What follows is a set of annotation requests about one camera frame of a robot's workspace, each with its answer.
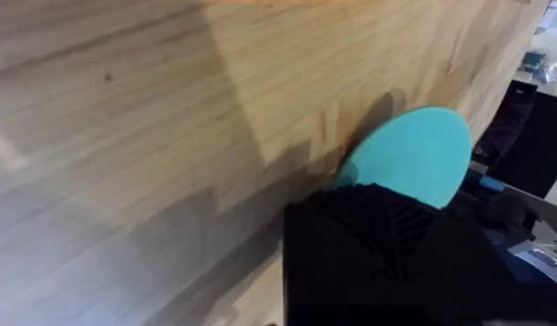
sticker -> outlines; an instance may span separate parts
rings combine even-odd
[[[550,256],[542,249],[532,249],[528,251],[528,254],[538,258],[542,262],[546,263],[551,268],[557,268],[557,259]]]

black object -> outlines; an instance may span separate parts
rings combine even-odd
[[[545,198],[557,180],[557,98],[537,93],[517,141],[489,176]]]
[[[477,221],[378,186],[284,213],[289,326],[557,320],[557,286],[514,279]]]
[[[532,114],[537,87],[512,81],[494,120],[477,142],[474,160],[494,168],[507,154]]]

turquoise oval object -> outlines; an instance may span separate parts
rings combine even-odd
[[[469,128],[455,111],[415,109],[372,131],[344,162],[334,187],[377,184],[443,208],[461,186],[470,158]]]

wooden surface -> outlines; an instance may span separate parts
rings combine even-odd
[[[478,137],[547,3],[0,0],[0,325],[231,324],[195,284],[357,128],[440,104]]]

wood grain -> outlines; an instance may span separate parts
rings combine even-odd
[[[478,138],[546,5],[0,0],[0,325],[183,320],[359,129],[447,105]]]

